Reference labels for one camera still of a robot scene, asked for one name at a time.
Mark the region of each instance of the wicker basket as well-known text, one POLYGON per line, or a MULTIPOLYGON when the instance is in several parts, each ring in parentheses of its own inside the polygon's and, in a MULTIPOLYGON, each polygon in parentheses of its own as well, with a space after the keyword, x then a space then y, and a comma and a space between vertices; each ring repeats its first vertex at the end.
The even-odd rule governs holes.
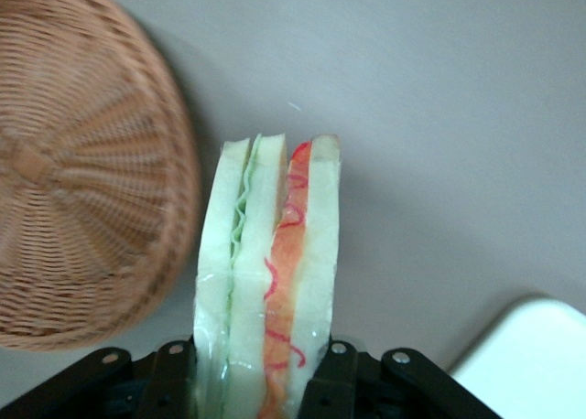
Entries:
POLYGON ((151 312, 199 221, 190 125, 111 0, 0 0, 0 345, 69 349, 151 312))

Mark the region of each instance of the bread slice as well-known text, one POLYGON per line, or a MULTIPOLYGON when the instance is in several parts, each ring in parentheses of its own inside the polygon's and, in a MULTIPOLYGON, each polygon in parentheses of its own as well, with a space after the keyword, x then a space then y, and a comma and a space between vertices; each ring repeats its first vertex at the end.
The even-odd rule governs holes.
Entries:
POLYGON ((203 223, 196 282, 193 339, 197 347, 196 400, 200 417, 220 417, 233 287, 231 235, 235 204, 243 191, 250 140, 223 145, 203 223))
POLYGON ((334 278, 340 233, 340 143, 335 135, 311 140, 308 211, 303 257, 296 271, 297 302, 291 344, 304 350, 305 365, 289 359, 285 411, 297 418, 308 381, 325 354, 330 339, 334 278))
POLYGON ((265 397, 263 365, 265 295, 271 275, 265 266, 285 198, 285 136, 263 137, 246 201, 241 249, 235 259, 230 352, 224 419, 256 418, 265 397))

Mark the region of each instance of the screw head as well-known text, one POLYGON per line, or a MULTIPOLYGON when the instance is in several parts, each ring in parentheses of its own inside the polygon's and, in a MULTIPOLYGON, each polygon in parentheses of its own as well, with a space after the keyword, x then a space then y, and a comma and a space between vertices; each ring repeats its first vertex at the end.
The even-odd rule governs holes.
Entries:
POLYGON ((399 364, 408 364, 411 361, 411 358, 405 352, 395 352, 393 354, 393 361, 398 362, 399 364))
POLYGON ((344 346, 342 343, 333 343, 331 345, 331 351, 333 353, 339 353, 339 354, 346 353, 346 350, 347 350, 346 346, 344 346))
POLYGON ((120 358, 120 357, 118 356, 118 354, 116 352, 111 352, 102 358, 102 363, 103 364, 110 364, 111 362, 118 361, 118 358, 120 358))
POLYGON ((174 344, 173 346, 171 346, 170 348, 168 348, 169 355, 176 355, 178 353, 181 353, 182 351, 183 351, 183 345, 182 344, 174 344))

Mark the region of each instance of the tomato slice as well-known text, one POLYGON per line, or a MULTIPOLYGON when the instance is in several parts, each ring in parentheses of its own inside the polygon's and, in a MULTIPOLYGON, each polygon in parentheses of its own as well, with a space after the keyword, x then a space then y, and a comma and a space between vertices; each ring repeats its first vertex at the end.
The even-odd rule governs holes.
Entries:
POLYGON ((288 196, 275 231, 270 258, 265 259, 272 281, 265 294, 263 360, 266 397, 258 419, 284 417, 281 406, 287 399, 286 385, 291 351, 298 355, 295 365, 305 365, 303 351, 291 344, 291 329, 296 300, 294 277, 303 255, 310 153, 311 142, 305 142, 298 146, 291 157, 287 176, 288 196))

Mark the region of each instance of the gray surface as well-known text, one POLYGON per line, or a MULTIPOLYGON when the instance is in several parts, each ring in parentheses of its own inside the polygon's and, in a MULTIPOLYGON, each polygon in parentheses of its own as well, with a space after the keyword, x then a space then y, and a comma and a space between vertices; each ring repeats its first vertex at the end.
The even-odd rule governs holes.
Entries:
MULTIPOLYGON (((334 332, 449 365, 505 305, 586 312, 586 0, 119 0, 220 143, 342 140, 334 332)), ((189 334, 194 269, 109 344, 189 334)), ((7 402, 86 350, 0 350, 7 402)))

